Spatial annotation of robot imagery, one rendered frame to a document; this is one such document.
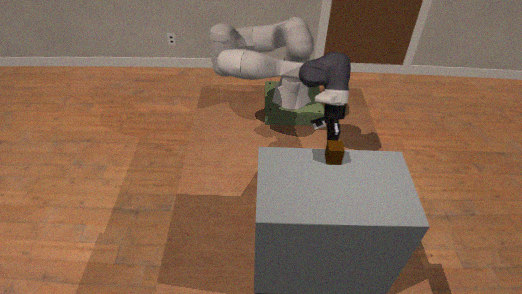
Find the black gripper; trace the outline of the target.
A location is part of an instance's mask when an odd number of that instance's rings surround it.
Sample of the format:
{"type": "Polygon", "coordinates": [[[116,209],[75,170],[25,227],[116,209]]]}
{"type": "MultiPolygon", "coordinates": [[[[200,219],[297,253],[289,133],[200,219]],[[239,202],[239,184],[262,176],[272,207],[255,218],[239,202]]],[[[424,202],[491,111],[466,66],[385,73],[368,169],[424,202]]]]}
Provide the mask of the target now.
{"type": "Polygon", "coordinates": [[[325,103],[324,117],[329,119],[329,123],[327,123],[327,140],[339,141],[339,120],[345,118],[346,105],[344,105],[328,105],[325,103]]]}

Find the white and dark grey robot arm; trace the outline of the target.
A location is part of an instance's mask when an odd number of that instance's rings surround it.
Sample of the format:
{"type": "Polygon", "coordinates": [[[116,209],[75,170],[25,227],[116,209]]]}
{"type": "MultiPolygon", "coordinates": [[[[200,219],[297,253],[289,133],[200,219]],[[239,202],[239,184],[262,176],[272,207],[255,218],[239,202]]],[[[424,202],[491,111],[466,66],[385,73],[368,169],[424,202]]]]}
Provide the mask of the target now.
{"type": "Polygon", "coordinates": [[[324,86],[324,91],[315,96],[315,102],[348,103],[350,58],[333,51],[307,61],[314,49],[314,39],[309,32],[307,23],[300,17],[273,25],[238,29],[226,23],[216,24],[210,28],[209,37],[213,69],[222,77],[247,80],[281,77],[272,102],[289,110],[300,109],[311,102],[308,87],[324,86]],[[284,61],[260,53],[284,46],[284,61]]]}

